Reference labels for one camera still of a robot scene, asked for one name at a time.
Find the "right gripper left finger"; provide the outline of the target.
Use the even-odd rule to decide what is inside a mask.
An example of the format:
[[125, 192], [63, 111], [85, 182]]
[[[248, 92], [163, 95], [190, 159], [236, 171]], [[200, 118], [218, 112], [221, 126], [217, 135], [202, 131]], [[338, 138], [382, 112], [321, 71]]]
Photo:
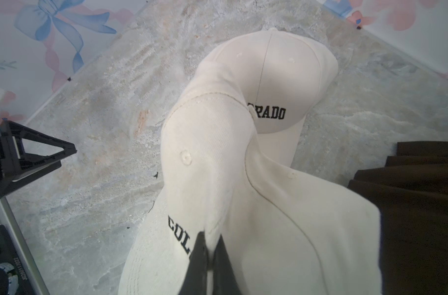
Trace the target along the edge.
[[209, 252], [204, 232], [199, 232], [178, 295], [207, 295]]

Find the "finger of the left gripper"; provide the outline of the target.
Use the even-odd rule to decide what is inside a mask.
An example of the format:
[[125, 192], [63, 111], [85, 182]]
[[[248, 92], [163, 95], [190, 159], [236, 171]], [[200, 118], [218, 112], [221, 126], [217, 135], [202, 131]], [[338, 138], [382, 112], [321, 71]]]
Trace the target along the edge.
[[[61, 148], [61, 151], [49, 156], [28, 153], [23, 140]], [[61, 168], [61, 160], [76, 153], [73, 143], [4, 121], [0, 126], [0, 199]]]

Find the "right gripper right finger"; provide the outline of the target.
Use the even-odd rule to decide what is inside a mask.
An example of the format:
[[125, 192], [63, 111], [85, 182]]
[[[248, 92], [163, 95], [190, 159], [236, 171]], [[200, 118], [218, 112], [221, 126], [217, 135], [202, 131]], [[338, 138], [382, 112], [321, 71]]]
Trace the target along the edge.
[[242, 295], [222, 236], [215, 249], [212, 266], [213, 295]]

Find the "cream colorado cap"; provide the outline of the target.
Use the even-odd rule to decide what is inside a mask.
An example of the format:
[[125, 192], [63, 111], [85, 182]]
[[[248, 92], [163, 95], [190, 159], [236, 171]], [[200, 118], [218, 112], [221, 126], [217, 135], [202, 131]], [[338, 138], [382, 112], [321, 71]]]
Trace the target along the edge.
[[269, 29], [230, 39], [204, 61], [230, 68], [247, 105], [256, 111], [261, 151], [291, 166], [307, 114], [338, 73], [336, 57], [311, 38]]
[[205, 269], [200, 293], [378, 295], [380, 213], [360, 195], [276, 163], [241, 98], [181, 98], [161, 137], [164, 188], [139, 231], [122, 295], [189, 294], [185, 276], [224, 246], [235, 284]]

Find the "brown Colorado cap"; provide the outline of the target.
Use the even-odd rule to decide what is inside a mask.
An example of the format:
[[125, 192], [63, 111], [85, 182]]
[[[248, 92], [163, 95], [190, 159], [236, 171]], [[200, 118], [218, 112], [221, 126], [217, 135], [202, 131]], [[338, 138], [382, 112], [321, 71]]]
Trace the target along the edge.
[[348, 187], [380, 210], [383, 293], [448, 295], [448, 141], [399, 142]]

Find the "cream Colorado cap back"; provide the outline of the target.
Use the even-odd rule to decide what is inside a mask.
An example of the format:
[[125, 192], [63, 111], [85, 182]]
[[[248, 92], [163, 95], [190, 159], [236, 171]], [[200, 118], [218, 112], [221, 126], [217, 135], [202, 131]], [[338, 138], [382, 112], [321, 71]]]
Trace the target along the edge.
[[336, 57], [311, 38], [269, 29], [230, 39], [204, 61], [230, 68], [247, 105], [256, 111], [261, 151], [291, 166], [307, 114], [338, 73]]

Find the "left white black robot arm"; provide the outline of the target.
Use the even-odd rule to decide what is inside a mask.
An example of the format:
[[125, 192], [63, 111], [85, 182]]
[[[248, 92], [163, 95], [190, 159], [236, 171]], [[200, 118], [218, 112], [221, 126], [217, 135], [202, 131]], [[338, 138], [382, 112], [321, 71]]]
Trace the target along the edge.
[[49, 294], [6, 197], [61, 168], [76, 152], [73, 143], [10, 120], [1, 123], [0, 295]]

